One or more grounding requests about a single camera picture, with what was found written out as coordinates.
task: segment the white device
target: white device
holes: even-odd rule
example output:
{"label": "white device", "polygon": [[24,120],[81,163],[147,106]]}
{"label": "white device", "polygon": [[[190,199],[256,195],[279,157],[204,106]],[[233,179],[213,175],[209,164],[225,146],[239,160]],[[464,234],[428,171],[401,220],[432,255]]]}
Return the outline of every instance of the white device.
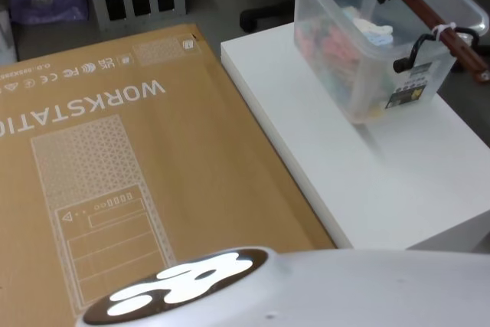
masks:
{"label": "white device", "polygon": [[77,327],[488,325],[490,257],[236,248],[102,298]]}

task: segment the white table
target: white table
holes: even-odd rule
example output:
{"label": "white table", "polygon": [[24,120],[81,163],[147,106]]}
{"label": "white table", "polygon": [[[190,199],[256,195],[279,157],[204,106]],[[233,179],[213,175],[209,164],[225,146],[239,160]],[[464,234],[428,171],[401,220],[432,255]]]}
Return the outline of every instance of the white table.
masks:
{"label": "white table", "polygon": [[439,96],[351,125],[287,25],[221,60],[338,247],[470,251],[490,232],[490,149]]}

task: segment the brown cardboard box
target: brown cardboard box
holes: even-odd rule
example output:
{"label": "brown cardboard box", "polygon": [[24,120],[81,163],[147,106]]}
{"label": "brown cardboard box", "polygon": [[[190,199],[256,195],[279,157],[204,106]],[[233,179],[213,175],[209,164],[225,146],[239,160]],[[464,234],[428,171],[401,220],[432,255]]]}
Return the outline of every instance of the brown cardboard box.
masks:
{"label": "brown cardboard box", "polygon": [[332,243],[195,26],[0,70],[0,324],[227,247]]}

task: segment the clear plastic storage bin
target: clear plastic storage bin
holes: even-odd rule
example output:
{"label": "clear plastic storage bin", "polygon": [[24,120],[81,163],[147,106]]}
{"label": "clear plastic storage bin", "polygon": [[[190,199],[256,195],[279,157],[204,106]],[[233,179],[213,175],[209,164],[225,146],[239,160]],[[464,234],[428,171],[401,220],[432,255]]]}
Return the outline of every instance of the clear plastic storage bin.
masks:
{"label": "clear plastic storage bin", "polygon": [[[488,30],[472,0],[424,1],[447,22]],[[393,69],[430,32],[402,0],[296,0],[296,46],[353,123],[432,99],[456,61],[443,43],[426,41],[412,70]]]}

